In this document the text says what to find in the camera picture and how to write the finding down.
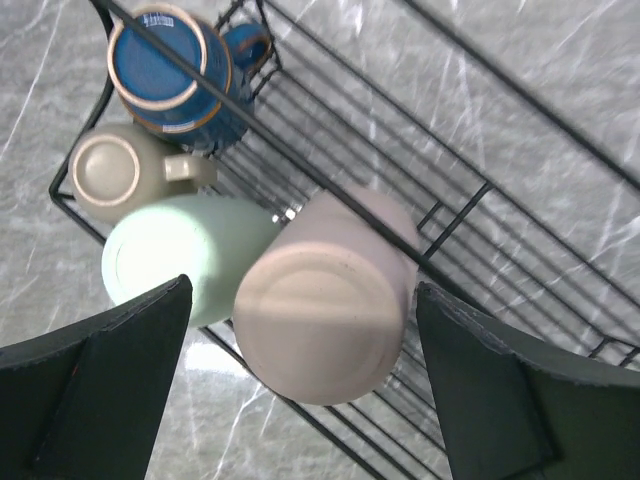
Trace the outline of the beige plastic tumbler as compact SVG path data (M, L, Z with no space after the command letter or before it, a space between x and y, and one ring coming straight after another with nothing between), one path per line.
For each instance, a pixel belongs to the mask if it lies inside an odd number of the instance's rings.
M327 191L244 276L232 322L267 387L311 405L369 393L396 364L418 266Z

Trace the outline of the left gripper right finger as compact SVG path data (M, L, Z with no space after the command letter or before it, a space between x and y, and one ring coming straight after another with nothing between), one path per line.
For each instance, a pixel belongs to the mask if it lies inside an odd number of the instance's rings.
M435 284L416 320L455 479L636 479L639 374L513 328Z

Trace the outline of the dark blue glazed mug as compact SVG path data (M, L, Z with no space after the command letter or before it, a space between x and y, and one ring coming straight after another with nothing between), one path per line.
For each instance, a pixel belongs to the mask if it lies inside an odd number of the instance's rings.
M168 3L133 11L201 75L253 112L251 76L272 51L267 30L242 23L220 33L203 18ZM217 97L165 58L123 21L117 21L107 48L109 76L126 109L150 132L194 150L224 150L238 142L247 124Z

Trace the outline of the green tumbler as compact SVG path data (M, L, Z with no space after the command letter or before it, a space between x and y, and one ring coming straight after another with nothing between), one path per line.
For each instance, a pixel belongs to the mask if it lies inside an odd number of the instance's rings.
M241 198L181 195L142 207L109 234L101 273L114 304L179 275L192 284L189 325L231 317L239 284L277 237L274 215Z

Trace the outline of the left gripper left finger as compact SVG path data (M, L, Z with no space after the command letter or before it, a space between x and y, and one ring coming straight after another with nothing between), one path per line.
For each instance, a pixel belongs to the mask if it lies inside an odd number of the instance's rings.
M2 347L2 478L144 478L191 307L180 275Z

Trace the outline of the beige ceramic mug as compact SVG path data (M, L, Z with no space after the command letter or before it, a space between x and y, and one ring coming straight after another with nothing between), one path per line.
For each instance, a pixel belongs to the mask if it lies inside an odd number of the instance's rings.
M105 124L81 136L68 163L77 204L108 225L153 202L217 181L214 161L136 124Z

